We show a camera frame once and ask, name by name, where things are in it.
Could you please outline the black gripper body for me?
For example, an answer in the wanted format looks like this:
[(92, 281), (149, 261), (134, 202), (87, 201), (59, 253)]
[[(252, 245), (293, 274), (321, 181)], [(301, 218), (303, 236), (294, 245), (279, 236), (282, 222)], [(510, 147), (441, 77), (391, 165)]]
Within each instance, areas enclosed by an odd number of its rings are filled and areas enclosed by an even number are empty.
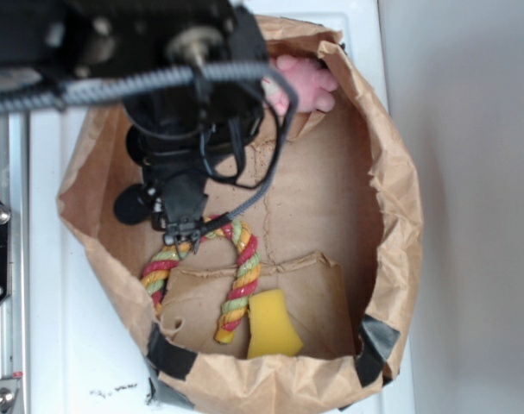
[(197, 250), (208, 201), (199, 135), (153, 134), (132, 126), (125, 144), (142, 169), (142, 181), (117, 197), (113, 207), (117, 220), (126, 225), (149, 220), (166, 245), (188, 242)]

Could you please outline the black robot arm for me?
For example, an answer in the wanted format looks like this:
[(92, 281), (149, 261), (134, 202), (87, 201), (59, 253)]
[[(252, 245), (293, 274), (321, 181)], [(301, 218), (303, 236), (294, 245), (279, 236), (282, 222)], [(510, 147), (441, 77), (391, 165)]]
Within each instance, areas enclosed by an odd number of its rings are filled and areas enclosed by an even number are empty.
[(119, 103), (142, 182), (114, 204), (170, 246), (206, 232), (208, 179), (264, 117), (265, 41), (230, 1), (0, 1), (0, 114)]

